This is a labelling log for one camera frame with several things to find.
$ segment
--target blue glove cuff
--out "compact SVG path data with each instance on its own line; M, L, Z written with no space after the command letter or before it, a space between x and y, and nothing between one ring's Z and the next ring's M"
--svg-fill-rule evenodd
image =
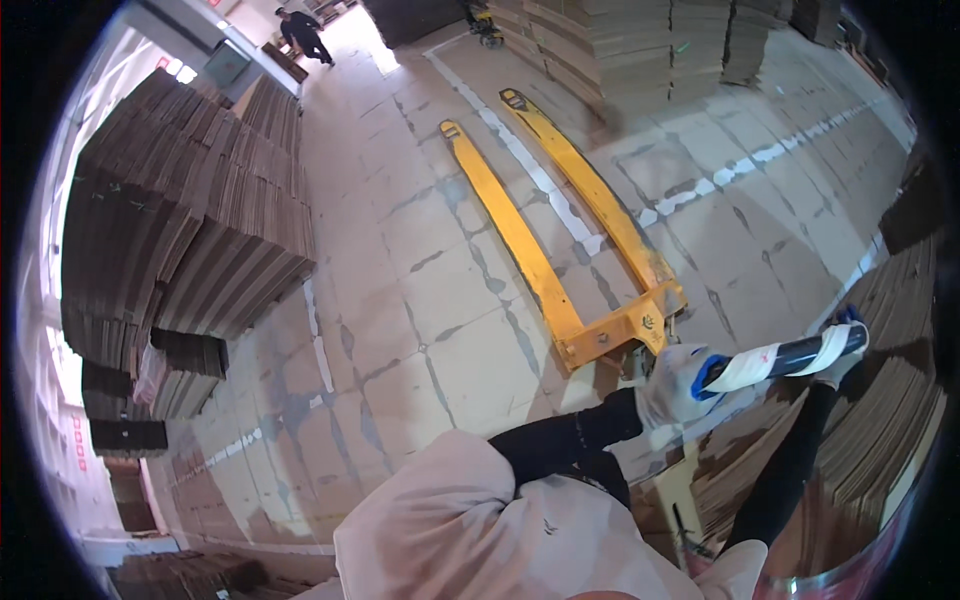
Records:
M717 395L716 392L708 392L704 390L706 387L705 381L707 380L707 374L714 365L718 365L727 359L726 356L722 354L712 354L710 357L704 361L703 366L697 372L697 377L693 380L693 384L690 386L690 396L698 402L710 399Z

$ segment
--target hand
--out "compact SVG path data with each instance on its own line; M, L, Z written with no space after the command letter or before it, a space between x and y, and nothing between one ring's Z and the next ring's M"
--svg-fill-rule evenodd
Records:
M867 326L863 323L863 317L856 311L856 307L852 304L847 306L845 309L838 312L830 324L848 324L848 325L863 325L866 329ZM867 351L867 346L870 345L870 330L867 329L867 341L860 348L854 350L850 354L845 354L840 358L833 361L833 364L823 369L822 371L816 372L813 374L812 383L824 383L829 385L834 390L840 389L840 383L843 381L843 378L847 376L847 373L851 369L856 367L863 360L863 354Z
M705 392L703 380L709 366L719 358L701 344L664 348L647 384L635 391L636 413L643 430L690 422L713 410L722 396Z

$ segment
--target concrete floor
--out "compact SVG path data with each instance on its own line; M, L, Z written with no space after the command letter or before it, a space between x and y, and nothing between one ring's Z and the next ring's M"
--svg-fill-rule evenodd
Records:
M549 113L664 254L689 299L684 341L736 352L802 336L883 259L876 224L912 136L846 55L774 32L757 89L723 87L614 134L507 50L456 37L465 29L391 53L354 9L323 35L337 66L305 63L320 264L230 344L227 382L199 417L171 423L170 452L150 461L183 543L329 553L347 513L439 433L490 436L615 387L603 366L564 372L437 133L445 118L463 125L585 323L635 298L616 250L500 108L502 88ZM642 453L618 453L642 463L627 466L634 479L659 465Z

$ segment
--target electrical box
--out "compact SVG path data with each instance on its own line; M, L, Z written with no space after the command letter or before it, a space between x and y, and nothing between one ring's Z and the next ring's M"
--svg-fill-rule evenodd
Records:
M241 52L229 39L225 39L213 51L210 60L204 65L204 71L217 87L224 88L236 81L244 69L250 65L251 58Z

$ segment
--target yellow machine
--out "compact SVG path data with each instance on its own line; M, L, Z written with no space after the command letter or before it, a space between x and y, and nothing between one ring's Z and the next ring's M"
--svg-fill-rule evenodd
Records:
M502 46L504 43L503 34L497 29L496 25L493 25L493 15L490 14L490 11L481 10L475 12L473 16L476 18L476 23L471 26L470 31L480 36L480 43L488 48Z
M587 160L543 112L514 89L500 99L539 142L610 235L643 286L643 294L595 323L584 325L546 255L487 161L454 121L440 131L483 202L540 304L554 345L571 371L633 340L654 355L667 344L667 323L686 306L683 288L660 254L647 247L631 215Z

